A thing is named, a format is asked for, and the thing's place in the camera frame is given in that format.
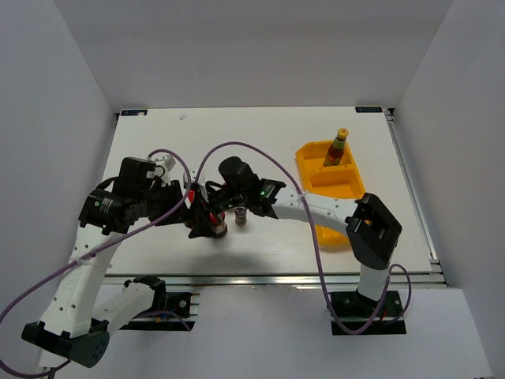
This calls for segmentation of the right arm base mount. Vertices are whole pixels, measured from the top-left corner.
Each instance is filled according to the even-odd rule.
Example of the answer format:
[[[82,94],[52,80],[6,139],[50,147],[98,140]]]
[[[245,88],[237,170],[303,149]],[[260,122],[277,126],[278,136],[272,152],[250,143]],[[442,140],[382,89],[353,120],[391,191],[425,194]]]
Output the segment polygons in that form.
[[[341,320],[349,329],[361,328],[372,315],[376,304],[364,301],[356,291],[337,291],[330,294],[331,304]],[[407,333],[403,317],[393,320],[403,311],[402,301],[397,291],[388,291],[380,311],[362,336],[394,336]]]

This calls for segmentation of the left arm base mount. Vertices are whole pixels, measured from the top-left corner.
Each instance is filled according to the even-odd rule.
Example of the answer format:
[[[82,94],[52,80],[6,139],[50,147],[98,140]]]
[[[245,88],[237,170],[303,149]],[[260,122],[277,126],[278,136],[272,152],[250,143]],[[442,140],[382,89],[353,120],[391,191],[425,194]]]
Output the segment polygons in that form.
[[[154,313],[149,317],[138,317],[129,321],[122,327],[128,331],[148,332],[190,332],[195,325],[191,321],[196,312],[191,310],[193,294],[190,292],[169,292],[166,282],[156,276],[137,276],[133,280],[126,280],[123,290],[131,284],[139,283],[147,285],[154,291],[153,303],[146,310]]]

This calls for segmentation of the black-cap pepper bottle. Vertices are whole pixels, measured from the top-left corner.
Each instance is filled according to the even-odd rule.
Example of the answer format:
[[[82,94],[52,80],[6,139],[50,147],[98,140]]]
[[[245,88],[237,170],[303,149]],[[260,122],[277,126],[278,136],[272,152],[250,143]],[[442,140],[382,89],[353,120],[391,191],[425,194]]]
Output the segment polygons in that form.
[[[234,209],[234,222],[238,227],[244,227],[247,224],[247,213],[247,208],[242,206],[238,206]]]

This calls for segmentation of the right blue corner sticker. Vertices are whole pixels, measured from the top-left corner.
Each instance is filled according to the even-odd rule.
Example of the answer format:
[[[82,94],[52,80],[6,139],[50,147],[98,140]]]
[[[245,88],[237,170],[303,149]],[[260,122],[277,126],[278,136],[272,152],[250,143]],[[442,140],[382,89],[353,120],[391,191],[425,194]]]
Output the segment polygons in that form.
[[[368,113],[383,113],[382,107],[372,107],[372,106],[364,107],[364,106],[358,106],[358,107],[355,107],[354,109],[355,109],[355,111],[357,113],[364,113],[364,114],[368,114]]]

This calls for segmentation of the blue corner sticker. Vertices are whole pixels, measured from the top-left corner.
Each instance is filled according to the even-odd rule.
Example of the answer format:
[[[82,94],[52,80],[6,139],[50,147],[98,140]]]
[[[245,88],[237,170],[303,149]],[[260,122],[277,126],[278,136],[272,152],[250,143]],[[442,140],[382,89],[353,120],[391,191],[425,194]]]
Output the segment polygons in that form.
[[[382,107],[372,107],[372,106],[364,107],[364,106],[358,106],[358,107],[355,107],[354,109],[355,109],[355,111],[357,113],[364,113],[364,114],[368,114],[368,113],[383,113]]]
[[[148,114],[147,110],[122,110],[120,113],[121,117],[138,117],[138,116],[145,116]]]

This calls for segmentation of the yellow three-compartment plastic bin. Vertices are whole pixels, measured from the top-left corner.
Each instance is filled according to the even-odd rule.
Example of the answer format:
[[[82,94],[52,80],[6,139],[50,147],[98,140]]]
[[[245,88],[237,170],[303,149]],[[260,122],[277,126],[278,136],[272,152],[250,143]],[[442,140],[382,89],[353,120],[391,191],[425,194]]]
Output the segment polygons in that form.
[[[339,165],[324,166],[330,145],[330,141],[309,142],[297,150],[295,159],[302,188],[327,197],[362,198],[365,187],[348,145],[344,148]]]

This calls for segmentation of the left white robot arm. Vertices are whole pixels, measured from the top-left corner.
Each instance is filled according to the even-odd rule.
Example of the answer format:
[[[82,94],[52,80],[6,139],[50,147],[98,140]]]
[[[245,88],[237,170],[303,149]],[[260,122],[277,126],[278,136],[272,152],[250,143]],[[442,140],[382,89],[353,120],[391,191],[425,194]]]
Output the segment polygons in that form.
[[[178,317],[165,281],[150,275],[128,281],[105,305],[95,304],[122,242],[154,226],[193,221],[186,204],[195,187],[193,173],[185,167],[182,181],[171,179],[177,161],[167,150],[158,159],[126,157],[117,175],[90,192],[62,280],[40,319],[25,325],[24,341],[91,368],[103,357],[113,334],[131,320]]]

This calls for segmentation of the left blue corner sticker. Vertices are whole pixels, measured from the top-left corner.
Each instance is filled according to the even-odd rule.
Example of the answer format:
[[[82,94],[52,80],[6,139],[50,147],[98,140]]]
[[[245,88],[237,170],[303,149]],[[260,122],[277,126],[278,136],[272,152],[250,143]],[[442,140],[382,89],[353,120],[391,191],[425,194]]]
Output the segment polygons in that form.
[[[120,113],[121,117],[138,117],[138,116],[145,116],[148,114],[147,110],[122,110]]]

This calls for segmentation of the yellow-cap chili sauce bottle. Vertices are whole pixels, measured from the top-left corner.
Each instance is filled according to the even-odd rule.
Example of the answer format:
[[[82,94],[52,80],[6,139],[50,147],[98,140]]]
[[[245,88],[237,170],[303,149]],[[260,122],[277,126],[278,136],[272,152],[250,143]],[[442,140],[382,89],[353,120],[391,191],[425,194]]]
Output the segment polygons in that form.
[[[325,167],[338,166],[343,157],[346,140],[349,136],[349,130],[347,128],[340,128],[337,132],[335,139],[332,141],[330,147],[327,150],[327,154],[324,159]]]

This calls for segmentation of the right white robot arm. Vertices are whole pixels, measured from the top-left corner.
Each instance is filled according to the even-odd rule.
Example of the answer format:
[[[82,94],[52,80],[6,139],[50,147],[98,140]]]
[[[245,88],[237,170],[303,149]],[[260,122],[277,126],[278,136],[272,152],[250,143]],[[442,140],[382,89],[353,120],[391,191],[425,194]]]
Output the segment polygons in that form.
[[[361,267],[356,294],[343,309],[358,317],[380,312],[402,226],[376,195],[365,193],[352,200],[302,193],[285,182],[260,179],[237,156],[222,161],[219,173],[224,185],[209,197],[212,210],[241,206],[255,216],[301,221],[312,229],[326,227],[346,236]]]

